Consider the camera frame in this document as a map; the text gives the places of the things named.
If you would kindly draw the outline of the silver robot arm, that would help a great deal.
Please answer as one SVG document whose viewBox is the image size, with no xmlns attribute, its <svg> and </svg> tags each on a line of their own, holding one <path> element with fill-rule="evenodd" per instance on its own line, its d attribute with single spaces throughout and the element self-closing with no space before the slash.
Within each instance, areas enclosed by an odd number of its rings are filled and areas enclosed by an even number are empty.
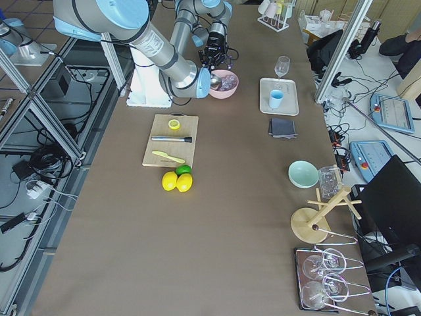
<svg viewBox="0 0 421 316">
<path fill-rule="evenodd" d="M 227 1 L 176 1 L 176 19 L 170 43 L 183 54 L 191 40 L 201 64 L 214 70 L 228 59 L 228 25 L 232 5 Z"/>
<path fill-rule="evenodd" d="M 174 97 L 201 99 L 211 89 L 211 74 L 183 58 L 149 20 L 146 1 L 53 1 L 58 32 L 87 41 L 109 33 L 143 53 L 158 69 L 159 83 Z"/>
</svg>

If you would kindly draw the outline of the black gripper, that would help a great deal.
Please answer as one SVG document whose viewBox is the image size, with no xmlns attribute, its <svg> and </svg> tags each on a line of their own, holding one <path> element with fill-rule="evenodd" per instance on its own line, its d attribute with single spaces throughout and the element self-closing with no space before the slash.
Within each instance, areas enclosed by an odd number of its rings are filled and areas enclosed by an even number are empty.
<svg viewBox="0 0 421 316">
<path fill-rule="evenodd" d="M 227 69 L 231 69 L 233 61 L 227 59 L 227 57 L 228 45 L 225 35 L 219 34 L 218 32 L 211 32 L 205 48 L 199 50 L 199 58 L 203 67 L 212 70 L 213 65 L 220 65 L 226 61 Z"/>
</svg>

